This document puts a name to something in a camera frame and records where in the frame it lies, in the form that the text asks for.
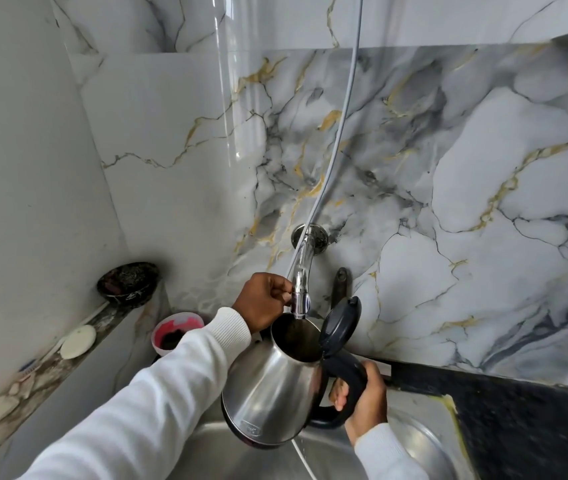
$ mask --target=white sweater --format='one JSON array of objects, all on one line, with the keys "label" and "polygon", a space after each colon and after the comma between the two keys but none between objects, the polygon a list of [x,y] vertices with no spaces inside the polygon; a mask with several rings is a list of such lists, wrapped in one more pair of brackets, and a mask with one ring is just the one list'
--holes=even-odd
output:
[{"label": "white sweater", "polygon": [[[46,448],[22,479],[165,479],[250,342],[242,317],[221,308],[212,322],[186,333],[174,351]],[[388,424],[361,436],[355,453],[370,480],[428,478]]]}]

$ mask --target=sweater cuff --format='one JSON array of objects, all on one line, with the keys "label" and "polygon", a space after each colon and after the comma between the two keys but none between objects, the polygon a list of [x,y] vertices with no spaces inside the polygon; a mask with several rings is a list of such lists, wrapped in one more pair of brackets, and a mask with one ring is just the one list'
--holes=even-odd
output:
[{"label": "sweater cuff", "polygon": [[217,310],[215,318],[204,328],[224,349],[228,367],[251,344],[251,332],[248,330],[248,325],[239,313],[227,306]]},{"label": "sweater cuff", "polygon": [[388,423],[380,423],[361,435],[355,442],[355,454],[368,478],[381,478],[390,465],[410,458]]}]

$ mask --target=stainless steel sink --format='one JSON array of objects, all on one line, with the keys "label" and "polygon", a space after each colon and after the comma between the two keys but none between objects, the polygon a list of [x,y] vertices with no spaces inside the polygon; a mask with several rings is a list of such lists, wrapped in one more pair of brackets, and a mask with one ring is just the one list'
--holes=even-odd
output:
[{"label": "stainless steel sink", "polygon": [[[454,416],[440,399],[389,389],[388,420],[430,480],[473,479]],[[344,428],[306,428],[298,444],[320,480],[366,479]],[[224,422],[219,400],[202,416],[170,480],[290,480],[309,478],[292,444],[258,450],[242,443]]]}]

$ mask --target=stainless steel kettle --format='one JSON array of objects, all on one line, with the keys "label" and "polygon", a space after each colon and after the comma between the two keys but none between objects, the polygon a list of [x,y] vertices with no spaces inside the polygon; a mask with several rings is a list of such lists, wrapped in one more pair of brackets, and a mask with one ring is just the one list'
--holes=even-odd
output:
[{"label": "stainless steel kettle", "polygon": [[[304,426],[339,428],[366,388],[366,369],[342,349],[361,313],[359,299],[343,298],[319,330],[305,319],[281,315],[270,337],[252,344],[232,364],[222,391],[228,426],[245,443],[275,448]],[[346,406],[320,407],[328,374],[348,383]]]}]

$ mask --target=kettle handle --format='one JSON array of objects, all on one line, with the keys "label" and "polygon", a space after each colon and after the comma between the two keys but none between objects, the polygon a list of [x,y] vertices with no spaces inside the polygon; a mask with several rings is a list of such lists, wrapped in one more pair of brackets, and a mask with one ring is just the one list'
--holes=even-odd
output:
[{"label": "kettle handle", "polygon": [[323,366],[329,374],[343,379],[348,384],[346,405],[341,411],[337,411],[333,406],[317,405],[311,411],[308,424],[322,429],[339,428],[355,411],[359,396],[366,389],[368,376],[359,360],[345,350],[340,350],[335,355],[325,358]]}]

